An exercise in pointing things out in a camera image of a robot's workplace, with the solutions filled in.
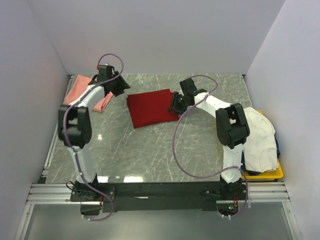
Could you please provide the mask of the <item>red t shirt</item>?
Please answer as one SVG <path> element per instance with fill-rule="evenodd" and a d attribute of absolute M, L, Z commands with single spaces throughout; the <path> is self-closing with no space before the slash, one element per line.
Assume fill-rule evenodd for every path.
<path fill-rule="evenodd" d="M 178 121 L 179 116 L 169 112 L 173 93 L 170 89 L 130 94 L 127 107 L 135 129 L 154 124 Z"/>

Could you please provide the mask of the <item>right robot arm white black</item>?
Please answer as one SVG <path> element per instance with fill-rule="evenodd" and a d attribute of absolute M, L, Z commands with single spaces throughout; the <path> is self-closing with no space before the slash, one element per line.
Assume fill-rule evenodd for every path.
<path fill-rule="evenodd" d="M 244 144 L 250 135 L 250 128 L 244 108 L 240 103 L 231 104 L 212 96 L 211 93 L 217 89 L 217 85 L 210 91 L 198 89 L 191 77 L 180 81 L 179 84 L 182 92 L 173 93 L 168 112 L 182 118 L 188 111 L 198 108 L 215 118 L 217 138 L 223 146 L 223 168 L 207 176 L 196 176 L 187 172 L 179 163 L 175 152 L 177 126 L 171 141 L 174 161 L 186 175 L 196 179 L 208 179 L 219 175 L 219 194 L 222 198 L 230 200 L 245 190 L 241 166 Z"/>

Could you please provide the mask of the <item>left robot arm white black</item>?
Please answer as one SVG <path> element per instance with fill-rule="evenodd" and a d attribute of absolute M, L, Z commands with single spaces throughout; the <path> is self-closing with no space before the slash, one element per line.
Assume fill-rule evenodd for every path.
<path fill-rule="evenodd" d="M 58 138 L 67 146 L 76 170 L 72 191 L 88 201 L 102 193 L 89 153 L 93 132 L 90 113 L 108 94 L 117 97 L 130 88 L 112 65 L 99 65 L 97 70 L 79 97 L 58 108 Z"/>

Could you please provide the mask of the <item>folded pink t shirt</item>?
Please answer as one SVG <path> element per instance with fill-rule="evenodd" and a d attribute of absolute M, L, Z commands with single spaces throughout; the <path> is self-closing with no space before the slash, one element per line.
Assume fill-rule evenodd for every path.
<path fill-rule="evenodd" d="M 73 87 L 65 97 L 63 104 L 70 105 L 76 99 L 78 99 L 87 89 L 88 83 L 92 80 L 91 77 L 78 75 L 75 79 Z M 102 100 L 100 100 L 93 108 L 93 111 L 102 113 L 107 107 L 108 103 L 113 97 L 113 93 L 109 92 Z"/>

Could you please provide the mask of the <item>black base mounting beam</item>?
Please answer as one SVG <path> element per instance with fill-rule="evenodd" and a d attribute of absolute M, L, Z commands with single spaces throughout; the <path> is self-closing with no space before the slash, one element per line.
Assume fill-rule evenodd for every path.
<path fill-rule="evenodd" d="M 216 211 L 218 201 L 244 200 L 247 193 L 243 183 L 228 186 L 218 181 L 100 183 L 98 189 L 105 195 L 77 183 L 70 201 L 80 203 L 85 216 L 98 215 L 99 211 Z"/>

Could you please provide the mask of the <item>blue t shirt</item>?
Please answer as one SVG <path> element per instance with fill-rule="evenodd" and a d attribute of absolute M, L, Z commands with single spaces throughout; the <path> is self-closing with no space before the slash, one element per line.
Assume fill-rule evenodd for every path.
<path fill-rule="evenodd" d="M 276 138 L 276 135 L 274 135 L 274 140 L 275 140 L 275 145 L 276 145 L 276 157 L 277 159 L 279 158 L 281 152 L 280 152 L 280 148 L 279 148 L 279 142 Z"/>

